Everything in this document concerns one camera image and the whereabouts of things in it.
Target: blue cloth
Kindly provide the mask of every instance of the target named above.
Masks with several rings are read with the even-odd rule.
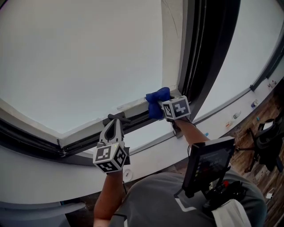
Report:
[[[170,100],[170,89],[168,87],[163,87],[156,92],[147,94],[146,100],[149,102],[149,117],[163,119],[163,111],[161,110],[158,101],[164,102]]]

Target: display screen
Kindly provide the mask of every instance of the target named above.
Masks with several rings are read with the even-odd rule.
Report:
[[[214,174],[219,173],[224,168],[229,158],[226,149],[221,149],[215,152],[201,155],[199,158],[197,170],[195,173],[195,180],[200,181],[205,178],[210,178]]]

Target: person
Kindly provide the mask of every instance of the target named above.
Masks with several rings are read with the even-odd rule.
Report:
[[[192,123],[184,120],[175,122],[190,146],[209,140]],[[122,171],[109,173],[95,204],[94,227],[216,226],[214,218],[202,212],[206,199],[201,191],[190,199],[181,192],[181,204],[176,201],[174,194],[181,189],[183,180],[182,174],[173,172],[148,176],[135,183],[122,201]],[[263,226],[267,208],[260,190],[233,170],[226,173],[224,180],[229,183],[236,180],[243,182],[247,192],[240,203],[251,226]]]

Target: forearm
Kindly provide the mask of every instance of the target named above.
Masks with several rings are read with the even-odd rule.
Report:
[[[182,133],[186,138],[186,141],[190,146],[195,143],[210,140],[193,124],[183,120],[175,120],[175,122],[177,126],[181,129]]]
[[[103,190],[95,204],[95,219],[110,220],[123,198],[122,171],[107,175]]]

